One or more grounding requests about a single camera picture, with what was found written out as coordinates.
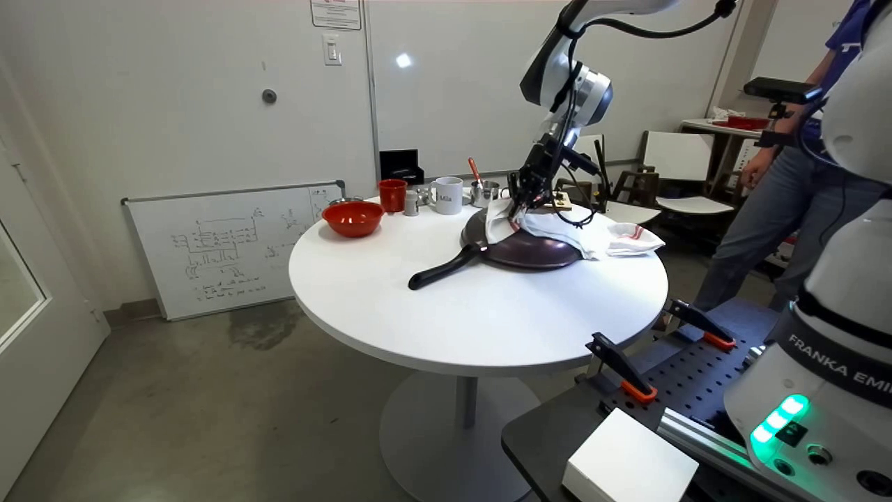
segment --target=blue shirt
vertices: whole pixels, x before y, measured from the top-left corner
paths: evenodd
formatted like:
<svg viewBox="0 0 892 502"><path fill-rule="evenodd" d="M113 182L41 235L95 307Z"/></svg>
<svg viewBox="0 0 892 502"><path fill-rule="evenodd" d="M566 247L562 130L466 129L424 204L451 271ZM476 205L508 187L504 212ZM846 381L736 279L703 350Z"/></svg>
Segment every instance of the blue shirt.
<svg viewBox="0 0 892 502"><path fill-rule="evenodd" d="M867 14L869 14L869 0L853 0L839 28L825 42L825 48L832 53L832 60L823 76L819 90L827 91L841 78L846 63L855 60L863 42ZM813 151L823 151L816 119L803 122L803 141L809 141Z"/></svg>

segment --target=door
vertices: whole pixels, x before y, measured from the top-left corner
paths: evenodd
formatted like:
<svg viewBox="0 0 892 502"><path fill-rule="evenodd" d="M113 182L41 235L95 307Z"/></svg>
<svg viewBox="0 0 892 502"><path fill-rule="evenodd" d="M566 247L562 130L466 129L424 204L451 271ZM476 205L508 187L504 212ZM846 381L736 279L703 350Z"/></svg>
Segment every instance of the door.
<svg viewBox="0 0 892 502"><path fill-rule="evenodd" d="M0 500L102 335L0 144Z"/></svg>

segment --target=jeans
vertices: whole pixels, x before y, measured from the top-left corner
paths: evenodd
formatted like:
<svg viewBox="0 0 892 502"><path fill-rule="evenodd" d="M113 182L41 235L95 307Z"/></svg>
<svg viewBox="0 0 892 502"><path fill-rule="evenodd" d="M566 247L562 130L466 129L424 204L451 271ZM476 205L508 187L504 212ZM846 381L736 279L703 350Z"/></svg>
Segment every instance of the jeans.
<svg viewBox="0 0 892 502"><path fill-rule="evenodd" d="M786 308L832 230L867 212L887 189L887 183L813 161L800 148L782 148L724 230L694 307L711 308L732 297L746 274L791 230L800 230L770 301L773 308Z"/></svg>

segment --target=round white table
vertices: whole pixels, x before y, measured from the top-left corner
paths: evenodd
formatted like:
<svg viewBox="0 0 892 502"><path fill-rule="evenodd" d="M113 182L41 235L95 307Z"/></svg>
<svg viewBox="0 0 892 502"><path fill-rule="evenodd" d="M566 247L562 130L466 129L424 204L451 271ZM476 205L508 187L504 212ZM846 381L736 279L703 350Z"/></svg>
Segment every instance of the round white table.
<svg viewBox="0 0 892 502"><path fill-rule="evenodd" d="M417 370L386 399L379 441L395 483L424 502L519 500L526 483L498 437L538 399L504 377L582 364L591 331L625 343L660 314L669 292L657 255L534 274L474 262L410 290L412 274L459 251L471 215L384 215L361 239L320 219L290 253L297 303L325 335Z"/></svg>

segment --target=green light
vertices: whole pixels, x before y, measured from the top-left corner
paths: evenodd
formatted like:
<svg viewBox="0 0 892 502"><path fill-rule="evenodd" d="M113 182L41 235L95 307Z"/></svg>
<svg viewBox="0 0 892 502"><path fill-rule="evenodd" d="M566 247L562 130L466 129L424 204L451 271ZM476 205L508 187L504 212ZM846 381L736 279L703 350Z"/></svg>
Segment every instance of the green light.
<svg viewBox="0 0 892 502"><path fill-rule="evenodd" d="M800 416L809 410L809 399L803 392L793 392L782 399L781 410L786 410L789 416Z"/></svg>
<svg viewBox="0 0 892 502"><path fill-rule="evenodd" d="M752 437L756 437L757 444L770 444L770 441L773 441L773 431L760 423L760 427L752 428Z"/></svg>
<svg viewBox="0 0 892 502"><path fill-rule="evenodd" d="M767 428L782 428L789 423L786 416L781 416L777 410L764 421Z"/></svg>

